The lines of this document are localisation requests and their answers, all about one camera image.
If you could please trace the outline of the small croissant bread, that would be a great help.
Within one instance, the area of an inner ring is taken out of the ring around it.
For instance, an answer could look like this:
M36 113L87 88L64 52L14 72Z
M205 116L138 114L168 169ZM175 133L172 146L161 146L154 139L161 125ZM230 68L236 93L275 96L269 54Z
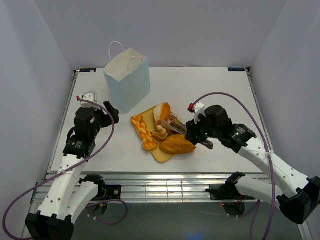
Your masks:
M151 135L157 141L164 141L168 138L168 132L162 125L157 125L155 130L151 132Z

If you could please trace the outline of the metal food tongs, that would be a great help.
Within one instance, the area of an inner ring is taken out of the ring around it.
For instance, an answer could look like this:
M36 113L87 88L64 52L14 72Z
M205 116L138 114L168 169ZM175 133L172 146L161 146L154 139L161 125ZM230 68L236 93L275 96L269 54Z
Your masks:
M178 118L177 118L177 123L176 124L169 124L168 122L166 122L165 120L161 120L161 125L166 128L167 130L171 130L174 131L178 134L181 135L186 135L187 134L187 127L184 123L182 123ZM202 146L212 150L214 148L214 144L209 141L209 140L205 140L204 142L200 143Z

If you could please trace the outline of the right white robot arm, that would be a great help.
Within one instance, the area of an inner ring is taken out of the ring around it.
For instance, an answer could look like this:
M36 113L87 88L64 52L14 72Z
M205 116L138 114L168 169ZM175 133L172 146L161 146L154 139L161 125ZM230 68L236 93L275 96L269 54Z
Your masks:
M235 124L220 105L205 107L191 103L188 111L193 120L186 123L186 140L192 144L217 139L224 147L247 159L271 179L271 184L248 178L236 172L226 181L226 194L237 199L240 195L260 199L276 208L291 222L301 225L320 204L320 178L308 177L295 170L266 145L244 124Z

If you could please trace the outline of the light blue paper bag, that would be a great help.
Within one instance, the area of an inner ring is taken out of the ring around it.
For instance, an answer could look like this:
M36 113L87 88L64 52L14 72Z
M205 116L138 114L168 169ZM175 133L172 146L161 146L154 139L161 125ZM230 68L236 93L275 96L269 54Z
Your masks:
M103 73L113 102L126 113L151 92L149 59L132 47L110 57Z

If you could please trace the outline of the aluminium table frame rail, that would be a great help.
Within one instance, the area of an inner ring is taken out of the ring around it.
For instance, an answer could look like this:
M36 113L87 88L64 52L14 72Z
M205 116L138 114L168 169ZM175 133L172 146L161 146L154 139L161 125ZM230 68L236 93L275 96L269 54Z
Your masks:
M220 187L231 173L103 174L107 185L120 185L120 199L129 204L209 203L205 190Z

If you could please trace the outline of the round white-orange bread loaf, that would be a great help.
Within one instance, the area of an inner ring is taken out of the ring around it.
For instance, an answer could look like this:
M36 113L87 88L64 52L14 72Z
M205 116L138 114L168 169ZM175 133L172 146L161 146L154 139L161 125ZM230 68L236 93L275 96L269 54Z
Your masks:
M153 109L153 128L156 129L156 127L161 124L162 120L169 123L171 113L171 106L167 102L159 103L158 105L156 105Z

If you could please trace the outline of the orange braided bread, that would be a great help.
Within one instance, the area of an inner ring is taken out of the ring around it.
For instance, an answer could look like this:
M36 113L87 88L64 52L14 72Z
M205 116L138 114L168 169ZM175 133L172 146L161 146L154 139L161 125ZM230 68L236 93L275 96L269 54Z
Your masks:
M137 131L142 140L142 147L144 150L150 152L158 147L151 132L148 130L147 124L142 115L135 115L131 117L131 123Z

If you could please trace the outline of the pink sugared donut bread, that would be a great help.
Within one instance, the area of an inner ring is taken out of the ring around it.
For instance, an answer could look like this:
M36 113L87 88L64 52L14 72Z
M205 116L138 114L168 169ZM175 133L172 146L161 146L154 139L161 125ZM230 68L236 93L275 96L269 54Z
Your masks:
M177 116L174 113L170 113L170 115L169 115L169 124L170 125L176 124L177 120L178 120Z

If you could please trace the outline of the brown oval crusty bread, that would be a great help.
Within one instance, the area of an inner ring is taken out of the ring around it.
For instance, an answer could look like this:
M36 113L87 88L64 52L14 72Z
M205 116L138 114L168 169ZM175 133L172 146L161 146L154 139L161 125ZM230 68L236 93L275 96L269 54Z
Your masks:
M184 135L175 134L162 141L159 148L166 154L181 155L193 152L196 146L186 140Z

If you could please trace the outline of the yellow plastic tray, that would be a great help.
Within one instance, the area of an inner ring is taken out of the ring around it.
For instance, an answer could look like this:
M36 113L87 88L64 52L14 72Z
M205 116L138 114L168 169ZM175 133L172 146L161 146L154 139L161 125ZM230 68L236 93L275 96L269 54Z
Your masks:
M167 102L131 117L131 123L142 140L145 151L156 161L164 163L175 155L190 154L196 146L184 134L171 129L171 106Z

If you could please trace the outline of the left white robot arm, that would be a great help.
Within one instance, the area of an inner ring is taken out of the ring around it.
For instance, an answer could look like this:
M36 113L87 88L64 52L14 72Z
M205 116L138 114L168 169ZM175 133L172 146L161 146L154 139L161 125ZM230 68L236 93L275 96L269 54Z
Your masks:
M91 102L81 102L74 126L67 134L62 161L52 186L36 213L29 213L25 225L33 240L70 240L80 213L92 201L106 199L103 177L80 175L96 147L102 128L119 122L119 111L109 101L103 103L108 113Z

